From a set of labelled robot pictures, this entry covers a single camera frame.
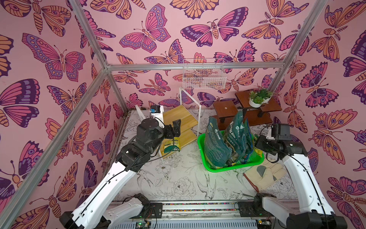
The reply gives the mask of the yellow green bag shelf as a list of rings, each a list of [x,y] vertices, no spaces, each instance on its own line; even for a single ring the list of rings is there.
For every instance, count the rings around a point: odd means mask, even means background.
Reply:
[[[169,139],[164,143],[163,153],[169,154],[174,152],[180,152],[180,138],[174,137],[173,139]]]

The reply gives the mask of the blue green fertilizer bag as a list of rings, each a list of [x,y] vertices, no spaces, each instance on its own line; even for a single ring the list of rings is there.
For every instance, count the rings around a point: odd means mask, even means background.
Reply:
[[[245,162],[247,162],[250,158],[251,153],[253,152],[253,140],[252,140],[253,135],[251,133],[248,119],[245,120],[244,126],[245,126],[244,134],[246,137],[246,155],[245,155],[244,159],[245,159]]]

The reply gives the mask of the dark green fertilizer bag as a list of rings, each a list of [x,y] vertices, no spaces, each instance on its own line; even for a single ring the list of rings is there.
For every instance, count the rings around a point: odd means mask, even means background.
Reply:
[[[217,120],[209,117],[205,131],[204,140],[205,159],[213,169],[221,169],[227,166],[232,149],[227,146],[223,139],[223,134],[218,128]]]

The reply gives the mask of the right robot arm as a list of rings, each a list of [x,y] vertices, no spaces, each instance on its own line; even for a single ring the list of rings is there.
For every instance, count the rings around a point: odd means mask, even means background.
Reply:
[[[257,216],[269,213],[288,229],[346,229],[344,217],[337,216],[323,195],[310,168],[307,152],[301,142],[288,135],[278,135],[273,140],[260,135],[255,147],[277,155],[286,167],[295,187],[299,213],[291,210],[271,194],[258,193],[250,206]]]

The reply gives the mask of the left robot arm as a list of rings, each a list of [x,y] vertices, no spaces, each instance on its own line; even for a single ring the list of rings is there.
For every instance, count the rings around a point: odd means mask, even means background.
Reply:
[[[165,125],[160,119],[147,118],[137,126],[136,136],[116,156],[110,170],[91,195],[74,211],[64,212],[60,223],[66,229],[111,229],[139,215],[149,200],[136,194],[129,201],[110,208],[121,188],[141,167],[151,161],[163,140],[181,134],[181,120]]]

